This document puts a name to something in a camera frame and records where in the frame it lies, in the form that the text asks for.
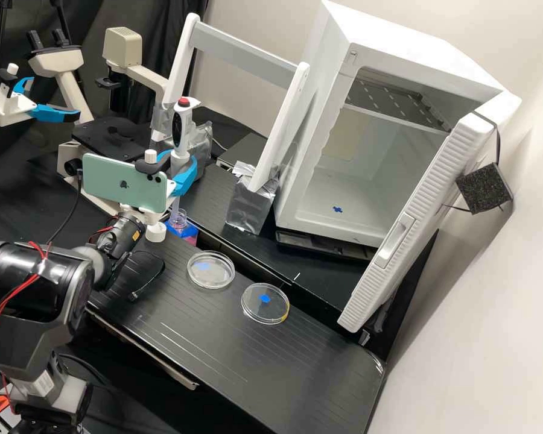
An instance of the black table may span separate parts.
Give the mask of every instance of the black table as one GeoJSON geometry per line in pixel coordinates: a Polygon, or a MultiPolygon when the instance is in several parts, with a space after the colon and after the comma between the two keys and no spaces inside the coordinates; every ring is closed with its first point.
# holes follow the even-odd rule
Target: black table
{"type": "MultiPolygon", "coordinates": [[[[9,164],[0,170],[0,240],[44,241],[74,197],[43,166],[9,164]]],[[[106,218],[81,199],[56,244],[83,244],[106,218]]],[[[223,292],[198,291],[185,275],[197,249],[174,236],[139,248],[160,253],[167,269],[136,304],[92,294],[89,308],[108,324],[197,379],[198,390],[217,391],[274,432],[364,432],[383,379],[382,365],[368,351],[295,307],[275,327],[246,318],[239,296],[252,281],[240,273],[223,292]]]]}

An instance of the black fabric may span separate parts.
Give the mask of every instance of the black fabric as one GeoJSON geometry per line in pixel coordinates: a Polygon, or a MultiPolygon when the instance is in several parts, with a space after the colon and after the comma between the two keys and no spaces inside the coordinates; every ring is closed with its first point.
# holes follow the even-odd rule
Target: black fabric
{"type": "MultiPolygon", "coordinates": [[[[86,100],[95,117],[110,114],[109,93],[97,88],[94,80],[107,75],[101,57],[107,27],[126,26],[143,38],[143,64],[168,77],[185,17],[190,12],[203,15],[206,0],[65,0],[64,11],[73,43],[82,45],[84,65],[79,69],[86,100]]],[[[18,76],[34,76],[26,60],[30,44],[28,30],[36,30],[45,46],[53,46],[52,30],[60,28],[56,9],[48,0],[14,0],[8,10],[1,66],[9,62],[20,67],[18,76]]],[[[129,105],[129,118],[136,123],[151,119],[154,95],[136,85],[129,105]]],[[[35,102],[64,105],[53,78],[36,77],[30,97],[35,102]]],[[[55,150],[69,140],[72,124],[26,121],[0,128],[0,154],[25,136],[44,151],[55,150]]]]}
{"type": "MultiPolygon", "coordinates": [[[[64,2],[66,20],[72,34],[73,42],[82,44],[89,31],[103,0],[66,0],[64,2]]],[[[48,0],[14,0],[12,9],[7,10],[4,40],[2,43],[0,68],[8,63],[19,66],[17,76],[33,77],[34,72],[27,62],[27,54],[31,47],[26,38],[26,32],[36,30],[45,46],[54,46],[52,30],[60,28],[56,9],[50,6],[48,0]]],[[[58,87],[53,78],[36,77],[30,98],[35,102],[47,103],[52,100],[58,87]]],[[[35,130],[33,139],[39,146],[56,146],[70,138],[72,124],[38,124],[26,121],[0,128],[0,155],[12,143],[18,141],[29,129],[35,130]]]]}
{"type": "MultiPolygon", "coordinates": [[[[202,0],[155,1],[149,7],[148,28],[143,37],[143,65],[163,77],[169,77],[181,37],[185,18],[190,12],[203,14],[202,0]]],[[[127,116],[136,124],[149,122],[153,112],[154,93],[135,84],[131,91],[127,116]]]]}

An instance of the robotic arm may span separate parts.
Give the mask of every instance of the robotic arm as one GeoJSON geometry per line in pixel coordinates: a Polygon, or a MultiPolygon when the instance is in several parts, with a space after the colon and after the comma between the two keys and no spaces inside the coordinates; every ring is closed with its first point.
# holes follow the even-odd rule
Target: robotic arm
{"type": "Polygon", "coordinates": [[[0,311],[0,370],[14,386],[10,404],[22,417],[13,432],[77,432],[92,387],[69,375],[54,349],[72,340],[91,290],[114,283],[144,231],[124,213],[96,244],[72,250],[0,242],[0,305],[37,275],[0,311]]]}

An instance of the petri dish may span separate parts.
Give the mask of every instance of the petri dish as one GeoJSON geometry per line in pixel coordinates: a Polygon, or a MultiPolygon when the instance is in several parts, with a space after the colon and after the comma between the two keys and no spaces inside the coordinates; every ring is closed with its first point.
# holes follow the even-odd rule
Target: petri dish
{"type": "Polygon", "coordinates": [[[241,296],[243,312],[261,324],[279,324],[290,311],[288,297],[269,283],[254,283],[241,296]]]}
{"type": "Polygon", "coordinates": [[[206,289],[219,289],[229,285],[235,277],[235,267],[230,258],[216,251],[202,251],[187,262],[191,280],[206,289]]]}

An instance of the knob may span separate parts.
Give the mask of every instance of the knob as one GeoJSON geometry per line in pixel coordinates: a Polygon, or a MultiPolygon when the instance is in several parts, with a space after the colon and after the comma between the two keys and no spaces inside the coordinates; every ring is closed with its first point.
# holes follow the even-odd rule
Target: knob
{"type": "Polygon", "coordinates": [[[145,163],[155,164],[157,162],[157,151],[154,149],[147,149],[145,151],[145,163]]]}

